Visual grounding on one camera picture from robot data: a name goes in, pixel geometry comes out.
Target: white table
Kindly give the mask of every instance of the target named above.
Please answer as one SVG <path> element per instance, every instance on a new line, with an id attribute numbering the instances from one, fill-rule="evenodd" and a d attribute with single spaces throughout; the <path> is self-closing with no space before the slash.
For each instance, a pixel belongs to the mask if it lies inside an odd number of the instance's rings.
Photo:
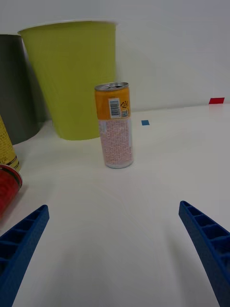
<path id="1" fill-rule="evenodd" d="M 148 119 L 149 126 L 141 120 Z M 132 114 L 135 162 L 52 123 L 15 146 L 24 185 L 1 234 L 48 205 L 14 307 L 218 307 L 178 216 L 186 200 L 230 230 L 230 105 Z"/>

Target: gray container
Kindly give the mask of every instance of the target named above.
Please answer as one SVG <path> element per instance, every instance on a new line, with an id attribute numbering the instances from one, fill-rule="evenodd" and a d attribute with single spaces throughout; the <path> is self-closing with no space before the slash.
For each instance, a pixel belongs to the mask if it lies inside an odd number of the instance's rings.
<path id="1" fill-rule="evenodd" d="M 13 144 L 39 131 L 19 35 L 0 35 L 0 115 Z"/>

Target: red tape marker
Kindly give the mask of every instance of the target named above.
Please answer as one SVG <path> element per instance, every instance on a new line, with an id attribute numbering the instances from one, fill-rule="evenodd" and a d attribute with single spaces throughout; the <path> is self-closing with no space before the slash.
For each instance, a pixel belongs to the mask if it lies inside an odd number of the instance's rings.
<path id="1" fill-rule="evenodd" d="M 223 98 L 211 98 L 209 101 L 210 105 L 223 104 L 223 103 L 224 103 L 224 97 Z"/>

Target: can lid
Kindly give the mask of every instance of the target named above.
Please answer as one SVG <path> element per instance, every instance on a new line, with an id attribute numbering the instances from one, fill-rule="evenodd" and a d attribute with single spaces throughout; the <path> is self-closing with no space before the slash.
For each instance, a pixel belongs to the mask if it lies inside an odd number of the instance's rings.
<path id="1" fill-rule="evenodd" d="M 21 188 L 22 184 L 23 184 L 23 179 L 21 177 L 21 175 L 19 174 L 19 172 L 17 172 L 14 168 L 12 168 L 11 166 L 5 165 L 5 164 L 0 164 L 0 169 L 11 174 L 15 180 L 17 181 L 19 188 Z"/>
<path id="2" fill-rule="evenodd" d="M 113 83 L 105 83 L 97 85 L 95 87 L 95 90 L 99 92 L 109 92 L 109 91 L 121 90 L 126 87 L 128 87 L 127 82 L 113 82 Z"/>

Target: blue tape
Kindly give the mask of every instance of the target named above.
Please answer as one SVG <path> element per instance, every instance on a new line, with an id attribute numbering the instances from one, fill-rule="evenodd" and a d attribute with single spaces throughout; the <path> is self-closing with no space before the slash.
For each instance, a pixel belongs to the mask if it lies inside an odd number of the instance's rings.
<path id="1" fill-rule="evenodd" d="M 142 120 L 141 123 L 143 126 L 149 126 L 150 124 L 148 120 Z"/>

